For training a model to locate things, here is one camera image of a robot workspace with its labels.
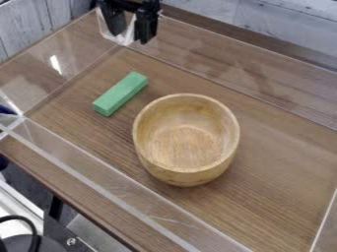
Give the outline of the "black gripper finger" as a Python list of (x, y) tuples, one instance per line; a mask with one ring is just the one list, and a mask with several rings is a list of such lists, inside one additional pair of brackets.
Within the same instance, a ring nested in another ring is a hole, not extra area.
[(117, 36), (127, 29), (127, 18), (124, 9), (115, 3), (101, 3), (100, 9), (108, 30), (113, 36)]
[(133, 39), (141, 44), (145, 44), (156, 36), (157, 19), (157, 9), (139, 9), (135, 13)]

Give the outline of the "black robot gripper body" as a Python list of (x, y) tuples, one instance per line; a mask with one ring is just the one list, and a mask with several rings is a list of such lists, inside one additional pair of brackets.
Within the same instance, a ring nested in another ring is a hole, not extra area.
[(96, 0), (98, 7), (112, 14), (127, 11), (135, 13), (139, 9), (157, 13), (160, 11), (159, 0)]

